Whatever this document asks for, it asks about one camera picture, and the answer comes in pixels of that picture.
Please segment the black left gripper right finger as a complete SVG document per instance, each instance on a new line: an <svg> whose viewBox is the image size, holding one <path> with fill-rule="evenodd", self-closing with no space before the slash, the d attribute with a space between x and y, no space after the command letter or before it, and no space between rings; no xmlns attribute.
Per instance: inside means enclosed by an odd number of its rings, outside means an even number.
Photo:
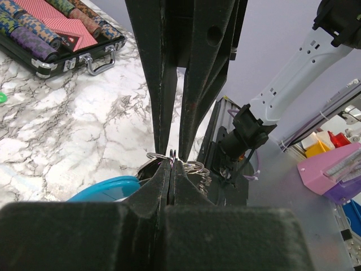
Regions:
<svg viewBox="0 0 361 271"><path fill-rule="evenodd" d="M163 163L164 270L312 270L292 211L217 207L197 192L180 164Z"/></svg>

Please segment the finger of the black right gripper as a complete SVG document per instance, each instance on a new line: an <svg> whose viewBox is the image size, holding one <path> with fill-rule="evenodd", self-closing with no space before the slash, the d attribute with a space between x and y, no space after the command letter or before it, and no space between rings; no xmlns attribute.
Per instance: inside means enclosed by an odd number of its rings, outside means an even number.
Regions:
<svg viewBox="0 0 361 271"><path fill-rule="evenodd" d="M179 157L190 155L197 130L227 79L247 1L195 1L190 57L184 75Z"/></svg>
<svg viewBox="0 0 361 271"><path fill-rule="evenodd" d="M167 1L126 1L151 99L155 151L165 155L177 88Z"/></svg>

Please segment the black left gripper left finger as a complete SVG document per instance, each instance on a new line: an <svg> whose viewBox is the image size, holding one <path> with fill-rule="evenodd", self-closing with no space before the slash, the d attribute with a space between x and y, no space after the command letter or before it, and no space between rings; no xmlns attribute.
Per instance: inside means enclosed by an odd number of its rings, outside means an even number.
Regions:
<svg viewBox="0 0 361 271"><path fill-rule="evenodd" d="M2 270L157 270L171 165L120 203L29 202L1 209Z"/></svg>

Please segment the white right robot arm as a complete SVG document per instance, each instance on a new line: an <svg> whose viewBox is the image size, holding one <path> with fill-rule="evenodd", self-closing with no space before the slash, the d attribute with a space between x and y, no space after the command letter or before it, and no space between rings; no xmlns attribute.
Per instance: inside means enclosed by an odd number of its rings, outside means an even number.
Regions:
<svg viewBox="0 0 361 271"><path fill-rule="evenodd" d="M177 88L185 68L179 157L187 160L197 130L236 57L246 1L127 1L151 98L155 150L165 154ZM235 117L221 142L236 159L262 146L288 106L324 71L360 48L360 2L321 1L312 30L294 57Z"/></svg>

